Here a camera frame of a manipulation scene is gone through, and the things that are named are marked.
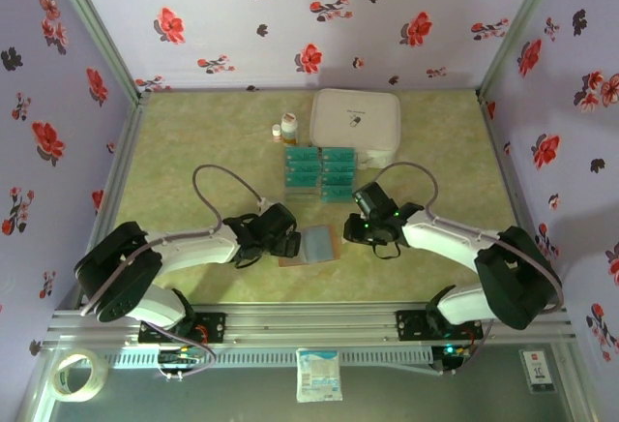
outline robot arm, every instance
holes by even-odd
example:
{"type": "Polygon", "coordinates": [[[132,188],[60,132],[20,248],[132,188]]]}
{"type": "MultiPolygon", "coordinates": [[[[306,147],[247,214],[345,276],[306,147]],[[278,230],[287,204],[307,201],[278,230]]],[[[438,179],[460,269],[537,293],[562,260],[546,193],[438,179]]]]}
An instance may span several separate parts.
{"type": "Polygon", "coordinates": [[[136,222],[118,226],[75,267],[74,272],[87,297],[101,294],[121,262],[142,249],[132,263],[104,290],[96,301],[97,319],[108,322],[133,317],[185,335],[192,328],[194,313],[183,294],[152,285],[159,275],[203,263],[231,263],[247,267],[263,254],[294,257],[299,253],[301,233],[294,216],[280,203],[265,204],[261,213],[224,219],[209,236],[191,233],[146,233],[136,222]],[[163,241],[143,249],[153,240],[163,241]]]}
{"type": "Polygon", "coordinates": [[[437,253],[477,273],[480,283],[448,286],[427,304],[428,322],[445,332],[470,320],[498,318],[522,330],[556,301],[556,274],[535,243],[519,227],[503,232],[480,231],[469,226],[431,217],[423,206],[406,203],[398,207],[380,186],[371,182],[355,193],[363,216],[351,214],[344,226],[344,238],[377,246],[395,243],[437,253]],[[540,264],[546,274],[516,253],[540,264]]]}

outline floral wallpaper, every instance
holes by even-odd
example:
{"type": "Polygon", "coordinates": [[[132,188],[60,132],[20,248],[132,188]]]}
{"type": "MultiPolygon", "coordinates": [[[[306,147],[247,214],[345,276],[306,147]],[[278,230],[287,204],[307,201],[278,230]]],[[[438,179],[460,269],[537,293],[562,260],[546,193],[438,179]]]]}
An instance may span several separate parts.
{"type": "Polygon", "coordinates": [[[477,87],[522,2],[91,1],[142,91],[477,87]]]}
{"type": "Polygon", "coordinates": [[[500,159],[604,402],[619,400],[619,18],[602,1],[543,0],[484,92],[500,159]]]}
{"type": "Polygon", "coordinates": [[[74,284],[130,101],[69,0],[0,0],[0,420],[74,284]]]}

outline black bracket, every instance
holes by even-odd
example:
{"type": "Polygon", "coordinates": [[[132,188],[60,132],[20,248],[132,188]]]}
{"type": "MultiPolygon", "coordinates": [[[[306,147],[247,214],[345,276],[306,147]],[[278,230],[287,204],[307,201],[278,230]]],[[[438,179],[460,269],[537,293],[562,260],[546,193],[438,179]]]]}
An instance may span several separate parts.
{"type": "Polygon", "coordinates": [[[436,340],[471,340],[471,333],[475,340],[481,340],[484,330],[475,322],[464,322],[454,325],[450,336],[445,336],[433,329],[427,320],[427,312],[423,309],[410,311],[396,311],[396,329],[401,342],[419,342],[436,340]]]}
{"type": "MultiPolygon", "coordinates": [[[[224,313],[195,313],[192,328],[185,338],[205,345],[223,343],[225,333],[224,313]]],[[[179,343],[153,330],[147,323],[142,322],[137,335],[137,342],[141,344],[179,343]]]]}

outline white plastic box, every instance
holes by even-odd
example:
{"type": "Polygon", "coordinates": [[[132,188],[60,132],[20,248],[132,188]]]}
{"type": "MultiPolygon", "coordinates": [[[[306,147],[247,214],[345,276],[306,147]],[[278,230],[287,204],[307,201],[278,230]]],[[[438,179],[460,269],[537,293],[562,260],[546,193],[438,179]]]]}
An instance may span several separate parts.
{"type": "Polygon", "coordinates": [[[314,96],[309,139],[319,147],[355,148],[358,168],[383,168],[396,158],[399,124],[396,96],[329,88],[314,96]]]}

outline purple wall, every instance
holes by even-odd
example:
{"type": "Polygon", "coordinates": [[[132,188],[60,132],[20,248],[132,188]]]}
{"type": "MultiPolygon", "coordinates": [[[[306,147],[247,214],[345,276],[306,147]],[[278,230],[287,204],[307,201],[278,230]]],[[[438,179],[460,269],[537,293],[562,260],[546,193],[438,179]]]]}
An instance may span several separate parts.
{"type": "Polygon", "coordinates": [[[543,0],[486,99],[505,166],[561,276],[578,342],[617,420],[619,17],[615,0],[543,0]]]}
{"type": "Polygon", "coordinates": [[[74,283],[130,101],[69,0],[0,0],[0,15],[0,368],[11,376],[0,420],[10,421],[74,283]]]}

